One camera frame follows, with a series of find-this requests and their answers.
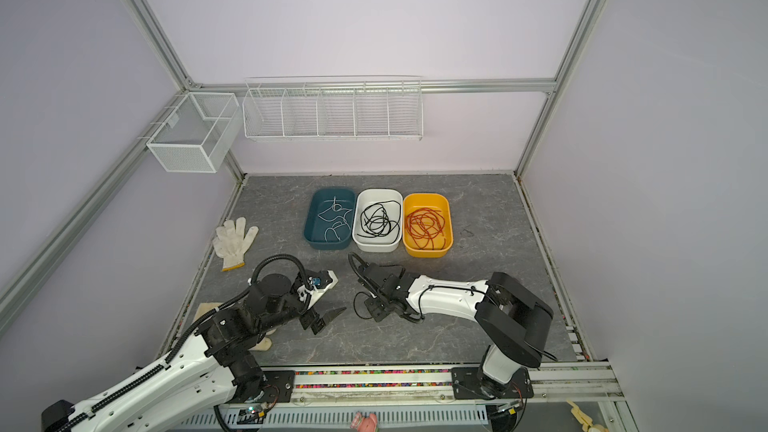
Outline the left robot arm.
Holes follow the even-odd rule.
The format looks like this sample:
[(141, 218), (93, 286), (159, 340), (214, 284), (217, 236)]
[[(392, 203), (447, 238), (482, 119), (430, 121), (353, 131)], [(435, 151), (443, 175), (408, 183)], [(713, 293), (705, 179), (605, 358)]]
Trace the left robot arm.
[(268, 257), (244, 291), (196, 319), (166, 354), (91, 398), (50, 405), (41, 428), (166, 431), (231, 400), (256, 400), (269, 384), (252, 348), (293, 320), (319, 333), (340, 312), (314, 307), (337, 283), (333, 271), (309, 271), (293, 255)]

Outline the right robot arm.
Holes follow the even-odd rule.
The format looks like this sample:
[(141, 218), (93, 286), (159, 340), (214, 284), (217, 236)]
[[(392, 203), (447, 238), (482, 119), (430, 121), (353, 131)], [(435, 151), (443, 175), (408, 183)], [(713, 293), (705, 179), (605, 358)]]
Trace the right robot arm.
[(476, 368), (450, 370), (455, 398), (534, 396), (529, 371), (553, 357), (545, 348), (554, 312), (518, 279), (495, 272), (485, 281), (438, 280), (400, 265), (367, 262), (356, 253), (348, 262), (368, 291), (365, 307), (375, 321), (396, 315), (421, 323), (428, 315), (445, 315), (472, 321), (488, 336), (491, 344)]

